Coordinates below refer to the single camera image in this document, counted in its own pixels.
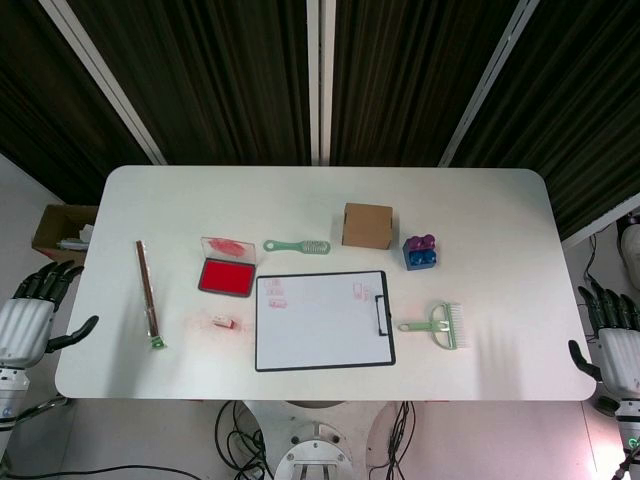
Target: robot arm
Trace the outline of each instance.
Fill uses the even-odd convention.
[[[640,309],[626,295],[605,290],[591,279],[592,294],[584,287],[578,290],[587,305],[595,342],[601,353],[600,366],[582,356],[578,343],[569,341],[569,353],[576,367],[620,399],[616,411],[618,428],[627,459],[615,478],[629,471],[640,479]]]
[[[85,338],[98,323],[89,318],[71,335],[49,338],[55,312],[83,267],[52,262],[29,275],[0,310],[0,456],[18,419],[17,409],[29,388],[24,369]]]

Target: green brush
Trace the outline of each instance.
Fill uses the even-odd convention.
[[[331,244],[321,240],[305,240],[298,243],[278,242],[276,240],[267,240],[262,247],[267,252],[275,252],[276,250],[295,250],[301,253],[313,253],[317,255],[326,255],[331,250]]]
[[[442,308],[444,318],[435,319],[434,313]],[[436,305],[429,315],[428,322],[401,323],[398,329],[403,332],[431,332],[433,340],[442,348],[456,350],[467,347],[467,339],[464,332],[462,305],[458,303],[441,303]],[[438,333],[447,335],[447,343],[444,344],[438,338]]]

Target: red stamp mark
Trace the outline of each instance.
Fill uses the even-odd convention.
[[[362,300],[362,284],[358,282],[353,283],[353,298],[356,300]]]
[[[270,298],[269,306],[271,308],[287,308],[287,301],[284,298]]]
[[[241,257],[244,255],[245,248],[233,240],[227,240],[226,238],[212,238],[209,240],[209,245],[214,250],[226,253],[232,257]]]

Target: purple toy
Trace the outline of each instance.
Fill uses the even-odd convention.
[[[424,237],[413,236],[404,242],[402,253],[407,270],[431,268],[436,264],[436,238],[427,234]]]

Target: black cable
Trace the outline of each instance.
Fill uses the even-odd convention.
[[[624,459],[624,461],[620,464],[620,468],[613,474],[611,480],[622,480],[624,474],[629,471],[631,467],[631,463],[636,458],[636,456],[640,453],[640,445],[629,452],[629,455]]]
[[[17,480],[37,480],[40,478],[52,478],[52,477],[65,477],[71,475],[96,475],[98,473],[114,472],[116,470],[129,470],[129,469],[145,469],[145,470],[160,470],[163,472],[172,472],[185,477],[193,478],[194,480],[202,480],[200,477],[195,476],[193,473],[185,472],[184,470],[178,470],[177,468],[158,467],[156,465],[119,465],[117,467],[101,468],[99,470],[86,470],[86,471],[71,471],[71,472],[55,472],[55,473],[43,473],[41,475],[17,475],[15,473],[6,473],[5,477],[15,478]]]
[[[584,274],[582,275],[585,285],[589,284],[589,280],[592,280],[592,281],[594,280],[594,278],[589,273],[589,269],[591,268],[591,265],[593,264],[593,261],[596,258],[596,249],[598,248],[598,237],[596,237],[595,234],[591,235],[589,237],[589,243],[591,244],[591,257],[589,258],[587,267],[584,269]]]
[[[404,450],[398,457],[398,452],[400,451],[400,446],[402,445],[409,414],[413,416],[411,434],[409,435],[409,439],[407,440]],[[375,467],[372,467],[369,470],[369,480],[371,480],[371,473],[374,470],[379,470],[383,468],[387,469],[387,474],[385,476],[386,480],[395,480],[396,472],[400,476],[400,478],[404,480],[405,477],[404,477],[404,474],[402,473],[402,469],[400,468],[400,462],[402,462],[402,459],[404,458],[407,451],[409,450],[409,446],[411,445],[411,441],[413,440],[413,434],[415,432],[415,429],[416,429],[415,406],[413,405],[413,402],[402,402],[400,404],[400,409],[398,410],[395,421],[393,422],[391,435],[389,435],[389,444],[387,446],[388,460],[384,465],[377,465]]]
[[[219,437],[220,419],[222,418],[224,411],[232,402],[233,402],[233,407],[232,407],[233,430],[229,432],[226,437],[225,446],[227,449],[227,453],[225,455],[222,451],[222,448],[220,447],[220,437]],[[269,466],[266,461],[266,449],[264,444],[264,438],[262,436],[262,431],[258,429],[253,433],[253,435],[249,435],[241,431],[238,427],[238,419],[236,416],[236,406],[237,406],[237,402],[233,400],[229,400],[225,402],[225,404],[222,406],[222,408],[218,412],[218,416],[216,417],[216,423],[214,427],[214,440],[216,444],[216,450],[218,451],[218,455],[220,455],[220,458],[222,459],[222,461],[229,468],[237,472],[234,477],[234,480],[240,480],[240,479],[251,480],[249,477],[247,477],[247,475],[245,475],[245,472],[248,472],[254,469],[259,469],[261,471],[262,473],[260,477],[261,479],[264,479],[265,470],[269,473],[271,478],[273,478],[273,474],[269,470]],[[243,445],[246,447],[246,449],[250,452],[250,455],[251,455],[251,458],[243,465],[240,465],[236,461],[236,459],[233,456],[233,453],[231,452],[230,442],[231,442],[231,437],[233,437],[234,435],[240,436],[240,439]]]

